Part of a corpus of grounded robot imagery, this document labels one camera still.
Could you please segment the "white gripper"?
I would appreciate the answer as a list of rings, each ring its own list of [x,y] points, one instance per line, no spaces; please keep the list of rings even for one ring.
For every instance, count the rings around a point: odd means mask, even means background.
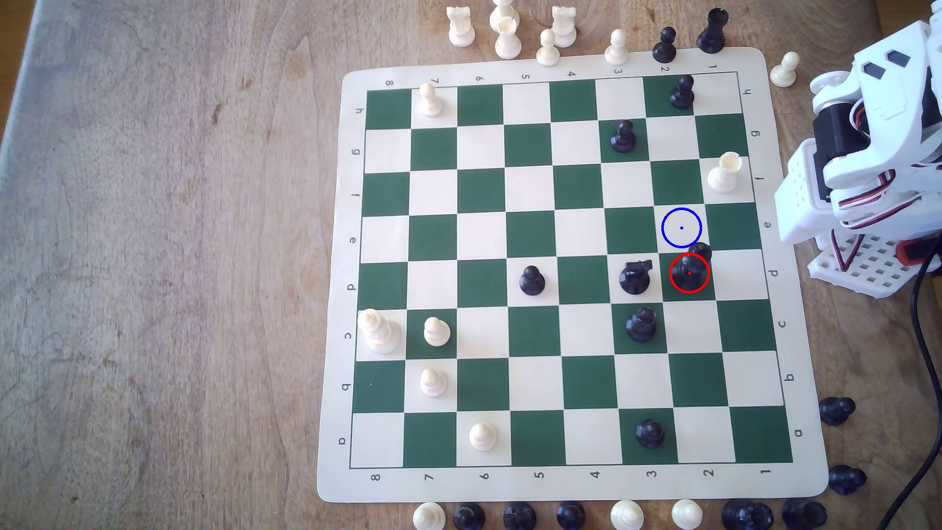
[[[940,22],[915,22],[854,55],[870,146],[940,145]]]

